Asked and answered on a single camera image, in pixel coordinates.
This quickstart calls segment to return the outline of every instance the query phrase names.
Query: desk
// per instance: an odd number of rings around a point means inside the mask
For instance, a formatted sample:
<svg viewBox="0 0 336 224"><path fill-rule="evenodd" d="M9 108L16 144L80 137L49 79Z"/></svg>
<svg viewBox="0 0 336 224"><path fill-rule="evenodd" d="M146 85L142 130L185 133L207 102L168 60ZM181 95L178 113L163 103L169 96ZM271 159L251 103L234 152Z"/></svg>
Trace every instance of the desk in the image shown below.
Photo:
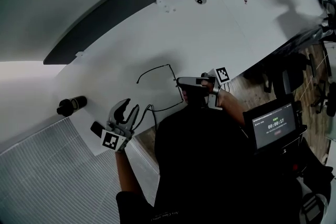
<svg viewBox="0 0 336 224"><path fill-rule="evenodd" d="M58 97L85 95L86 111L102 124L110 108L125 98L131 98L132 107L139 104L140 115L148 104L166 108L181 100L171 73L156 69L136 84L142 73L167 63L176 77L199 76L224 66L232 79L316 23L324 12L318 0L207 0L204 5L164 1L170 13L156 4L142 9L67 65L55 80ZM157 120L182 107L158 112ZM89 130L92 122L82 124ZM153 125L148 113L136 133Z"/></svg>

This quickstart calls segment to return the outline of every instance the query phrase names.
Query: person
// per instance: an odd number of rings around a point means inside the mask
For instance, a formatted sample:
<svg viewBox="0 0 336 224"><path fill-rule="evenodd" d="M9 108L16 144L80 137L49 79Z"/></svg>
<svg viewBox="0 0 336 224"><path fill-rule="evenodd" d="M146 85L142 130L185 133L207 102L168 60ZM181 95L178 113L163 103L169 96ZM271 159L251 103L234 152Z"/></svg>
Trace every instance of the person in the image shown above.
<svg viewBox="0 0 336 224"><path fill-rule="evenodd" d="M202 85L213 89L207 81ZM242 130L244 108L224 90L217 106L223 110L187 105L160 123L155 136L160 182L154 207L145 200L126 153L116 153L120 223L282 221L285 214L275 210L281 211L283 203L274 198L284 194L283 188L274 188L270 176L254 178L249 140Z"/></svg>

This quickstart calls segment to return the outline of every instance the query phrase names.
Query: digital clock display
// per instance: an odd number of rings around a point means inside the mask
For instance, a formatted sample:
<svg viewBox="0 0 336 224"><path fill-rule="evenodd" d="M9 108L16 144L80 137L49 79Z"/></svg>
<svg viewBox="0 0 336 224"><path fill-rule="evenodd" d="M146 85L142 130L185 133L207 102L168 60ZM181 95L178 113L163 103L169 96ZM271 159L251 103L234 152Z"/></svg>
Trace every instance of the digital clock display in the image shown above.
<svg viewBox="0 0 336 224"><path fill-rule="evenodd" d="M257 148L266 146L295 130L291 103L253 119Z"/></svg>

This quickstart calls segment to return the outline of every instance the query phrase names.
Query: wooden floor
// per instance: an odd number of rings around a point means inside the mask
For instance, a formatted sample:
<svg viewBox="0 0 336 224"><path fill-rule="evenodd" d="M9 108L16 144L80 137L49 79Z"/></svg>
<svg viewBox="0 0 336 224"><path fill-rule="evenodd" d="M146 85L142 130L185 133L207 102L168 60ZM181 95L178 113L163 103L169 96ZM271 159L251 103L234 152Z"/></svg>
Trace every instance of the wooden floor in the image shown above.
<svg viewBox="0 0 336 224"><path fill-rule="evenodd" d="M329 140L325 137L326 130L329 126L329 117L325 113L325 108L321 114L316 114L317 108L311 108L310 104L315 101L318 93L313 84L318 83L320 79L327 80L327 67L323 60L324 54L321 45L311 46L301 53L305 54L307 57L309 54L313 54L316 66L321 63L317 69L315 78L311 79L312 73L310 67L307 67L307 70L303 72L305 81L303 85L296 90L295 100L297 101L301 99L302 122L308 126L304 136L316 157L321 162L324 162L324 158L329 150ZM245 79L242 74L235 77L228 86L230 87L230 92L246 107L247 110L275 99L273 91L272 93L264 92L263 83L253 83ZM150 128L135 136L135 139L138 140L148 155L156 161L154 154L155 129Z"/></svg>

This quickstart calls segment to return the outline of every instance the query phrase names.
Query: black cylinder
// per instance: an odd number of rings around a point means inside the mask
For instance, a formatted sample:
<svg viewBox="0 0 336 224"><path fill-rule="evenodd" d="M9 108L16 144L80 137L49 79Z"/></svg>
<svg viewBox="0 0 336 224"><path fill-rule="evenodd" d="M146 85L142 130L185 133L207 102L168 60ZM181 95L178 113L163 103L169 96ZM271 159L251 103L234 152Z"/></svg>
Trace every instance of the black cylinder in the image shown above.
<svg viewBox="0 0 336 224"><path fill-rule="evenodd" d="M77 96L71 99L64 99L60 101L59 107L57 108L57 114L63 115L64 117L71 116L77 110L83 108L88 103L85 96Z"/></svg>

